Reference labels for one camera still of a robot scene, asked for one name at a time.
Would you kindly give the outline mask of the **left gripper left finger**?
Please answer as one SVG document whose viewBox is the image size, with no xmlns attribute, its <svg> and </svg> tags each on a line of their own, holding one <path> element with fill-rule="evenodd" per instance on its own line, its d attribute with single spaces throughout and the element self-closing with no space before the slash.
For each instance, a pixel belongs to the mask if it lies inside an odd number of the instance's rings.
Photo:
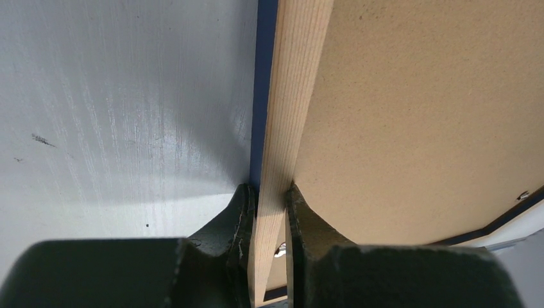
<svg viewBox="0 0 544 308">
<path fill-rule="evenodd" d="M 255 190 L 242 184 L 189 237 L 42 241 L 16 261 L 2 307 L 250 307 Z"/>
</svg>

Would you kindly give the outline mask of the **wooden picture frame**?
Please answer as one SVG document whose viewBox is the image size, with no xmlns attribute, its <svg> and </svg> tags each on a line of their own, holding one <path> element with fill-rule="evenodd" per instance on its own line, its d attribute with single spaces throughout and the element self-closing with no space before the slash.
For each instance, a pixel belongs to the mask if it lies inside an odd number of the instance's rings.
<svg viewBox="0 0 544 308">
<path fill-rule="evenodd" d="M 489 239 L 543 203 L 542 1 L 260 1 L 258 18 L 253 305 L 292 185 L 362 245 Z"/>
</svg>

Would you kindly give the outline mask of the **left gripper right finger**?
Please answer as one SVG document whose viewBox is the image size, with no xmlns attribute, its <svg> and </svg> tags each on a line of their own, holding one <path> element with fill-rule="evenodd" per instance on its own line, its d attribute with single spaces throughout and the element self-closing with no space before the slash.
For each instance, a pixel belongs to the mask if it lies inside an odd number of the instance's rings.
<svg viewBox="0 0 544 308">
<path fill-rule="evenodd" d="M 285 195 L 290 307 L 522 307 L 513 281 L 483 249 L 357 244 Z"/>
</svg>

